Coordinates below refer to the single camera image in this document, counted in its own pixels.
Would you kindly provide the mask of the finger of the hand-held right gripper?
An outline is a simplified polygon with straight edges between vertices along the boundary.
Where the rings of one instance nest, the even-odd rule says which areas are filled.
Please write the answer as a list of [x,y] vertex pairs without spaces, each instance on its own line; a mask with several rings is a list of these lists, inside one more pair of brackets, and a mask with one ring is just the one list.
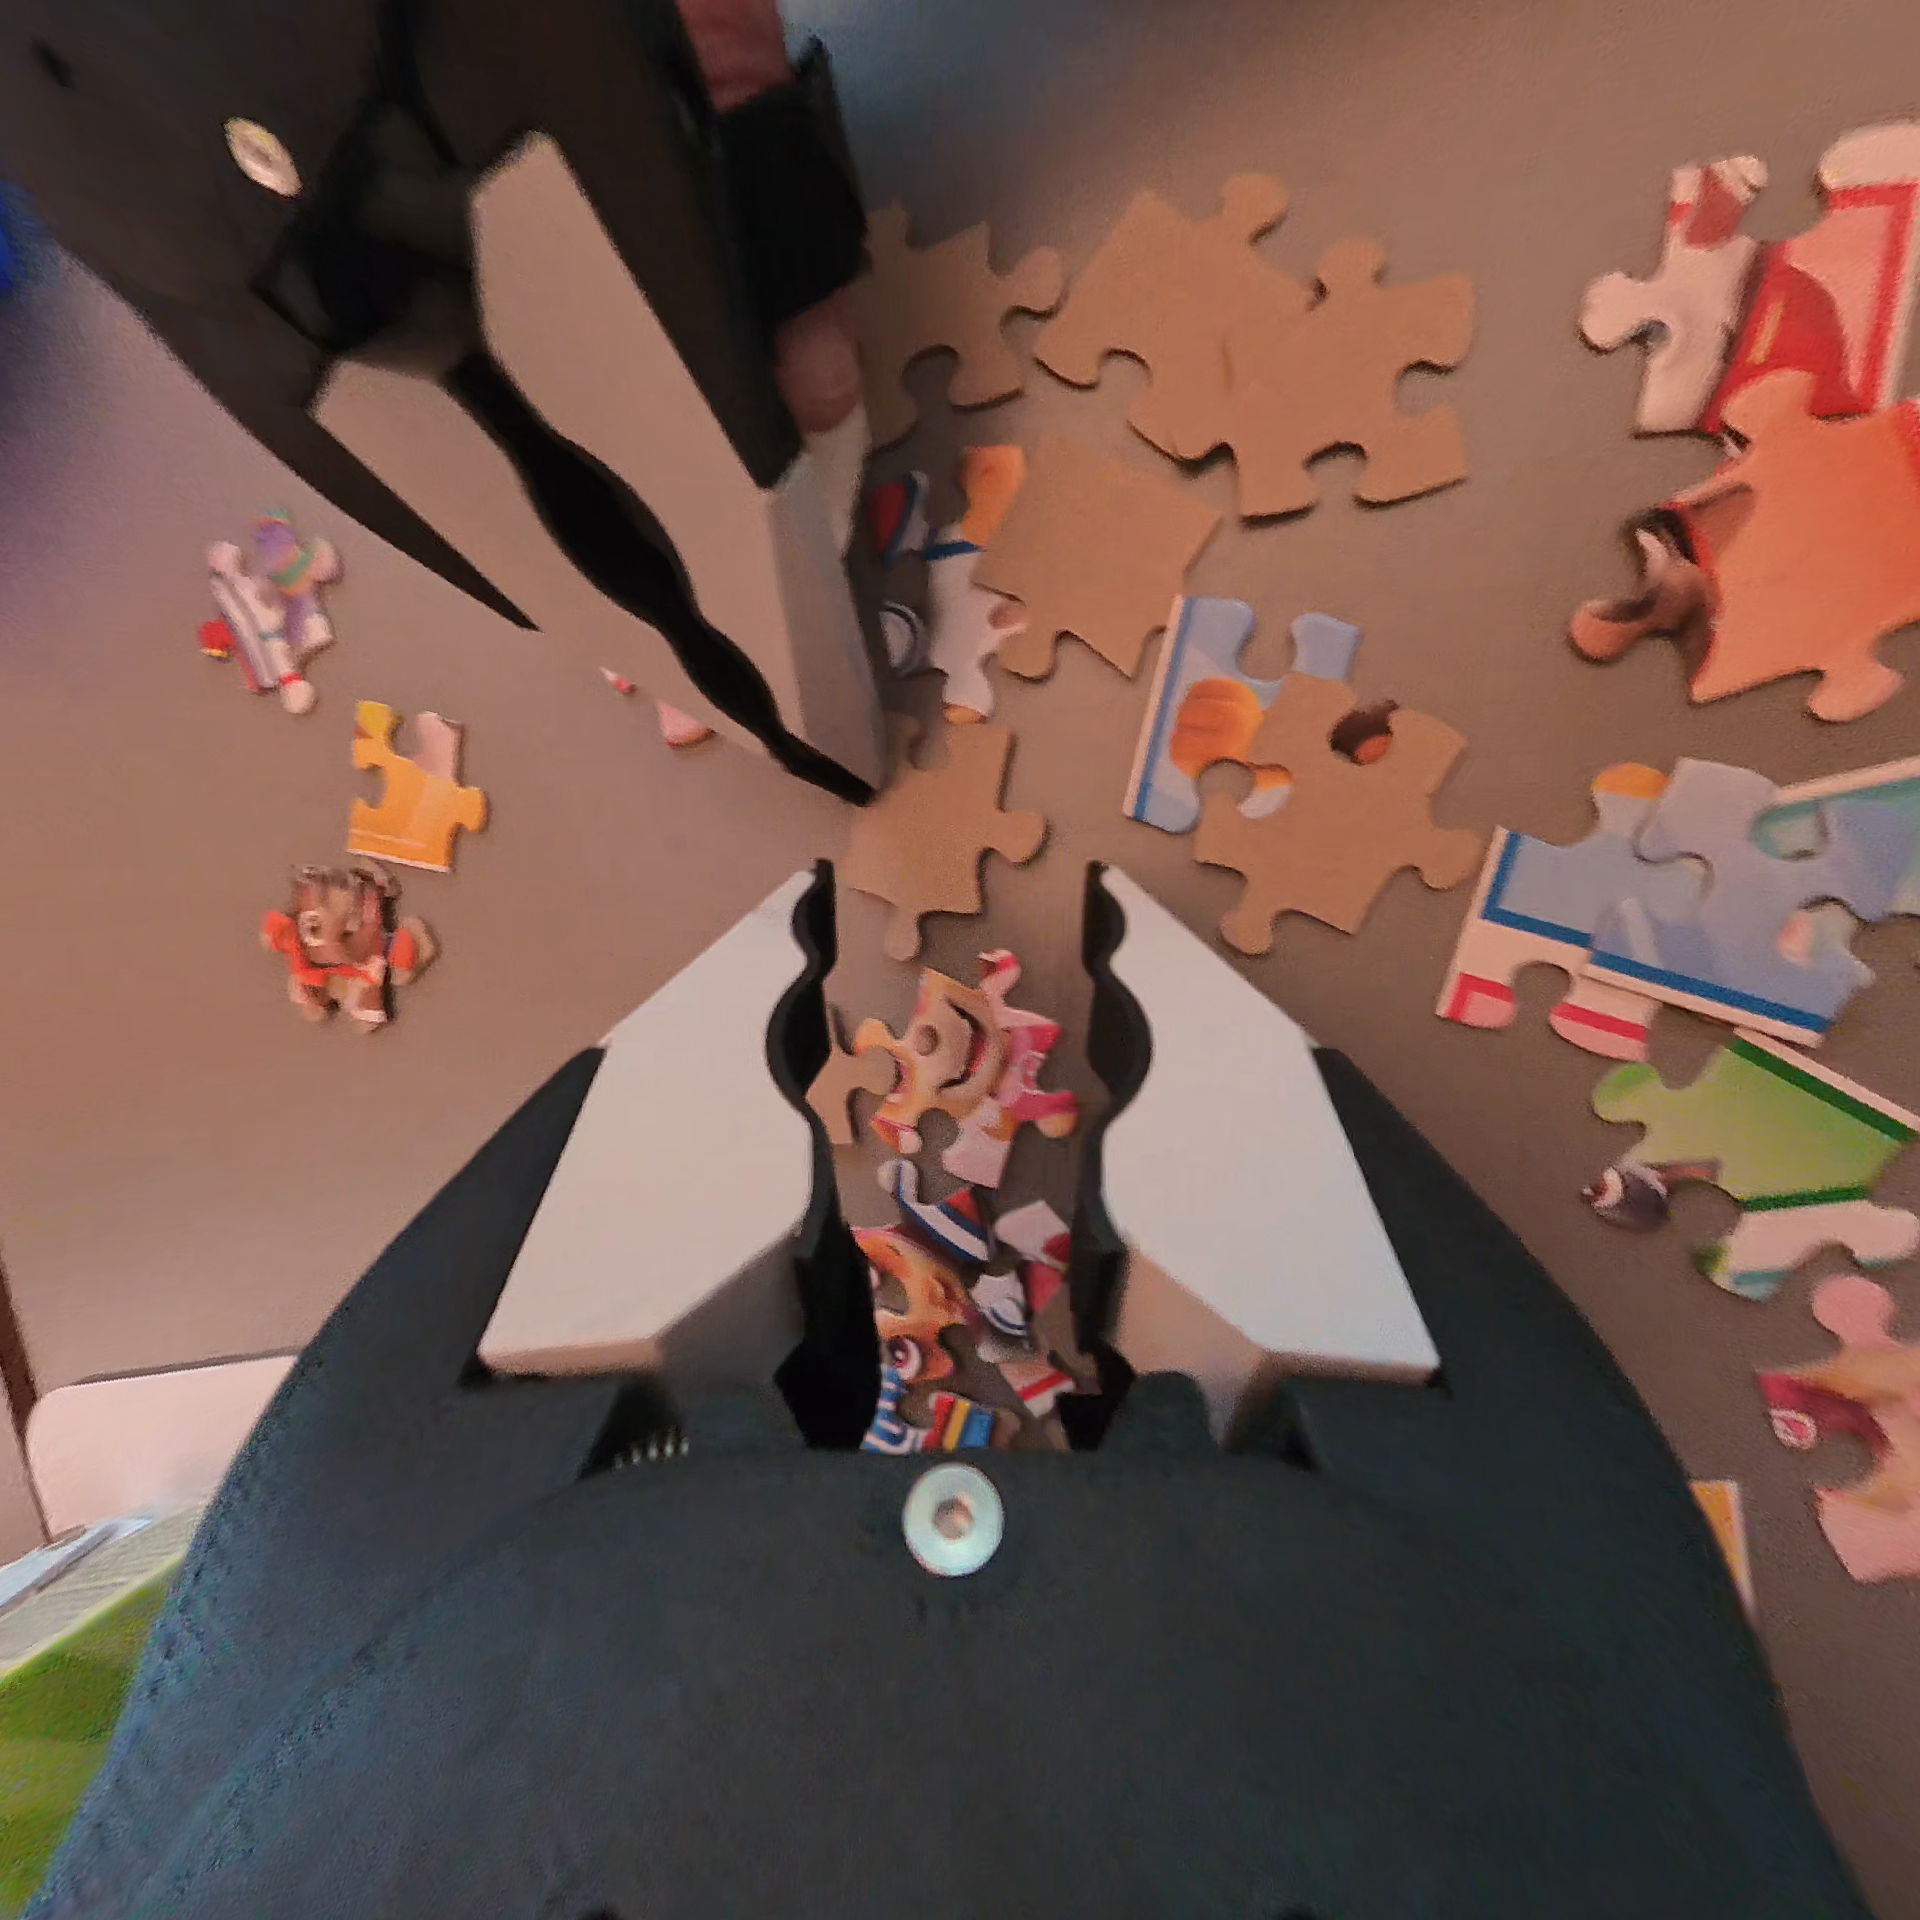
[[617,670],[693,728],[765,756],[848,804],[869,804],[869,781],[785,728],[762,738],[729,713],[697,685],[670,635],[601,592],[540,518],[511,449],[443,386],[415,371],[336,358],[317,390],[314,421],[512,601],[521,620],[588,664]]
[[545,133],[476,188],[472,237],[489,345],[538,421],[654,514],[695,610],[757,668],[783,731],[881,784],[886,720],[848,566],[865,404],[757,481]]

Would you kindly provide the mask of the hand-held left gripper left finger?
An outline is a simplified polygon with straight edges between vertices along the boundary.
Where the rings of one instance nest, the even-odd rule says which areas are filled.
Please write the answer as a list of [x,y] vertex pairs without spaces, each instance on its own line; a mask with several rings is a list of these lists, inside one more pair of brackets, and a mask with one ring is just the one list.
[[780,882],[618,1020],[478,1358],[511,1378],[629,1373],[688,1402],[776,1388],[852,1449],[881,1396],[871,1267],[828,1125],[835,865]]

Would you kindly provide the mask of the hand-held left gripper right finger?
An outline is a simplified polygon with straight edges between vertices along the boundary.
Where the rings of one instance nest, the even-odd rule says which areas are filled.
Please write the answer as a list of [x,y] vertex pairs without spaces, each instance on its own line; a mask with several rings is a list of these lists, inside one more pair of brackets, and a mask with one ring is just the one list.
[[1114,861],[1082,887],[1104,1108],[1068,1232],[1103,1372],[1197,1394],[1234,1445],[1290,1380],[1425,1385],[1439,1349],[1317,1043]]

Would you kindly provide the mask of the orange yellow puzzle piece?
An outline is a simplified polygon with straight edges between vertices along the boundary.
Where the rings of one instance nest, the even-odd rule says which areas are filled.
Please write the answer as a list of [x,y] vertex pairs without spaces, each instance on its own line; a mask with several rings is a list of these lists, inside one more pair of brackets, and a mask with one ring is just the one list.
[[380,794],[359,798],[349,812],[347,850],[449,875],[462,833],[482,833],[490,820],[489,794],[465,780],[467,728],[422,709],[413,718],[413,750],[399,745],[402,713],[365,697],[353,712],[350,762],[379,773]]

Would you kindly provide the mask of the plain brown puzzle piece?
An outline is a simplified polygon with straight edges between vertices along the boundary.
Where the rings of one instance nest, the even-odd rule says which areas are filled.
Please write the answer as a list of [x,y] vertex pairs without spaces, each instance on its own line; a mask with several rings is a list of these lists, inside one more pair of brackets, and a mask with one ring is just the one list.
[[886,204],[867,213],[869,265],[854,279],[851,305],[865,353],[867,418],[875,451],[900,444],[916,428],[918,401],[906,371],[937,352],[954,359],[946,398],[979,409],[1025,391],[1020,352],[1005,337],[1012,316],[1047,318],[1065,300],[1068,271],[1060,251],[1035,247],[1012,268],[992,261],[992,229],[981,222],[935,244],[909,237],[909,211]]
[[1218,922],[1218,936],[1241,953],[1268,953],[1285,914],[1356,934],[1398,872],[1415,870],[1435,891],[1477,874],[1482,835],[1433,815],[1467,735],[1428,712],[1398,708],[1386,753],[1360,764],[1332,741],[1348,709],[1347,683],[1288,677],[1253,740],[1256,767],[1290,776],[1285,804],[1249,818],[1225,794],[1205,802],[1195,858],[1244,882]]
[[1237,322],[1225,342],[1237,508],[1247,521],[1308,514],[1321,501],[1313,465],[1363,460],[1355,497],[1395,506],[1471,476],[1458,412],[1400,404],[1409,371],[1453,371],[1477,333],[1477,281],[1463,270],[1389,284],[1386,249],[1365,233],[1319,260],[1308,308],[1264,329]]
[[1170,479],[1075,438],[1045,435],[975,567],[981,588],[1022,610],[996,665],[1045,679],[1060,640],[1075,638],[1134,677],[1222,521],[1218,508]]
[[984,911],[983,861],[996,854],[1014,865],[1045,848],[1047,822],[1035,810],[1009,810],[1002,787],[1017,735],[979,722],[939,728],[943,753],[920,764],[925,728],[910,715],[884,715],[884,781],[858,810],[842,858],[842,885],[889,907],[881,949],[912,962],[930,915],[979,917]]
[[1037,361],[1075,388],[1092,388],[1110,358],[1138,361],[1149,386],[1133,430],[1172,460],[1207,460],[1229,439],[1237,327],[1285,333],[1314,300],[1256,249],[1287,208],[1285,181],[1256,171],[1226,179],[1203,219],[1138,191],[1035,335]]

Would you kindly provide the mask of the orange pink swirl puzzle piece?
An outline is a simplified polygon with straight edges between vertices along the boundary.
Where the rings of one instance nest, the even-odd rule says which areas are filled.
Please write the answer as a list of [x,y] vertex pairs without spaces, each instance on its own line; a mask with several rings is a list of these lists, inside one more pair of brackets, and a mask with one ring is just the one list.
[[828,1062],[806,1090],[828,1140],[852,1143],[852,1100],[873,1094],[871,1128],[890,1152],[918,1157],[927,1117],[946,1117],[943,1168],[963,1185],[988,1190],[1002,1185],[1022,1130],[1068,1140],[1082,1103],[1045,1083],[1063,1026],[1014,1003],[1022,971],[1017,951],[983,949],[975,980],[927,967],[903,1027],[865,1020],[844,1040],[833,1026]]

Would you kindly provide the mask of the colourful cardboard puzzle box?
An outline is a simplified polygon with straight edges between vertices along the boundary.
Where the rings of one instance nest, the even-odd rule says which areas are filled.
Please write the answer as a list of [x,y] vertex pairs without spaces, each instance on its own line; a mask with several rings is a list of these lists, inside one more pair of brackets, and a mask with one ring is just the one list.
[[3,1913],[25,1913],[104,1762],[204,1502],[84,1526],[5,1565]]

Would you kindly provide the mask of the person's right hand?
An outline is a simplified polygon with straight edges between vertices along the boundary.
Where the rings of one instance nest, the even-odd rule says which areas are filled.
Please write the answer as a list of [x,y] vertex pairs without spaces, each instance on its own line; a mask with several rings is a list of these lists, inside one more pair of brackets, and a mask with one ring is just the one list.
[[[732,112],[797,76],[776,1],[678,1],[713,104]],[[775,333],[775,371],[797,425],[841,428],[862,401],[862,365],[851,297],[828,297],[785,319]]]

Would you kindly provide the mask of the orange dog face puzzle piece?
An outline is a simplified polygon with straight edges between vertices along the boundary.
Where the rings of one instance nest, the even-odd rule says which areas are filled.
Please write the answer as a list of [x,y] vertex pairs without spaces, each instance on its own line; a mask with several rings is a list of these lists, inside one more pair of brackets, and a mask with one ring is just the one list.
[[973,1314],[958,1273],[899,1225],[857,1227],[852,1238],[869,1264],[883,1366],[909,1385],[952,1378],[946,1334]]

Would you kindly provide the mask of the blue framed white puzzle piece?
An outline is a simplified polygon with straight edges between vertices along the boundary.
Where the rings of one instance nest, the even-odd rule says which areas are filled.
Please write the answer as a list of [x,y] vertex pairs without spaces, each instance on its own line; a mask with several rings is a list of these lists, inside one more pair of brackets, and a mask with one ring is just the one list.
[[1656,1001],[1589,971],[1596,927],[1618,903],[1676,917],[1702,889],[1683,858],[1652,861],[1639,838],[1669,776],[1639,762],[1602,767],[1590,784],[1596,823],[1556,844],[1499,828],[1461,923],[1435,1012],[1477,1030],[1508,1027],[1521,1009],[1517,976],[1530,966],[1567,973],[1549,1026],[1565,1041],[1613,1062],[1643,1062]]

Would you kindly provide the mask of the red dog face puzzle piece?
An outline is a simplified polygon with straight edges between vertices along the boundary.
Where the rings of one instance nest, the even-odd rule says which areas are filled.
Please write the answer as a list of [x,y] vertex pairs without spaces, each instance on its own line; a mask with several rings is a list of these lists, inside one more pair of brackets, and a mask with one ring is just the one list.
[[295,868],[258,937],[284,962],[303,1020],[342,1020],[367,1035],[392,1023],[400,990],[441,955],[437,932],[402,910],[397,877],[371,858]]

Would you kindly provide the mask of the white orange blue puzzle piece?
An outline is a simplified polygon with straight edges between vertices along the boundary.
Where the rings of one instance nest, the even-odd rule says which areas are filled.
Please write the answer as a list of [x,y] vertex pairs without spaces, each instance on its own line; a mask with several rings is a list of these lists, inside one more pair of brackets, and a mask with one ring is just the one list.
[[952,725],[981,723],[996,709],[988,662],[1026,625],[1020,601],[977,580],[984,547],[996,538],[1029,471],[1019,444],[973,444],[958,460],[963,512],[935,525],[930,481],[922,471],[871,483],[862,523],[877,562],[893,567],[925,564],[925,610],[903,601],[881,607],[881,630],[893,670],[930,670],[943,679],[943,713]]

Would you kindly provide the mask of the light green edge puzzle piece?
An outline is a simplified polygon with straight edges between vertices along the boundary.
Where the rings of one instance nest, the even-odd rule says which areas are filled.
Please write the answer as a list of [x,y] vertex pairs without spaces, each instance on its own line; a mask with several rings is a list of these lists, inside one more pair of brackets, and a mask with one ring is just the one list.
[[1655,1234],[1676,1190],[1718,1190],[1739,1217],[1697,1245],[1693,1264],[1742,1300],[1772,1297],[1828,1250],[1870,1271],[1916,1253],[1916,1212],[1880,1201],[1878,1187],[1916,1143],[1918,1117],[1780,1041],[1736,1030],[1685,1083],[1649,1062],[1623,1063],[1590,1105],[1641,1137],[1587,1183],[1584,1204],[1621,1230]]

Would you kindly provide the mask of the blue edge puzzle piece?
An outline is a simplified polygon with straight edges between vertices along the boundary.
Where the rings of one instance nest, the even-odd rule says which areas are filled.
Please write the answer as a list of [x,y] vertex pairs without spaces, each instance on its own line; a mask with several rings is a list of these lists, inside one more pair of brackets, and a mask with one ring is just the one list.
[[1789,923],[1812,903],[1839,902],[1859,922],[1882,919],[1889,882],[1849,852],[1776,855],[1755,822],[1776,804],[1764,773],[1685,758],[1639,835],[1650,861],[1695,858],[1705,891],[1676,917],[1617,903],[1601,919],[1589,973],[1602,984],[1718,1018],[1776,1041],[1816,1046],[1870,981],[1849,947],[1795,958]]

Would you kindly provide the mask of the white and red puzzle piece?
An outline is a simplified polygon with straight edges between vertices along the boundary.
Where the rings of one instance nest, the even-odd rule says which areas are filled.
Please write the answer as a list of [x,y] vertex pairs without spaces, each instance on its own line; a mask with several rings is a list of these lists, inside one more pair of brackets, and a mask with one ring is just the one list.
[[1655,271],[1590,281],[1587,343],[1645,345],[1637,432],[1717,435],[1734,398],[1772,371],[1810,375],[1816,419],[1899,398],[1916,314],[1916,119],[1839,135],[1814,179],[1812,223],[1764,241],[1747,228],[1769,184],[1760,156],[1676,166]]

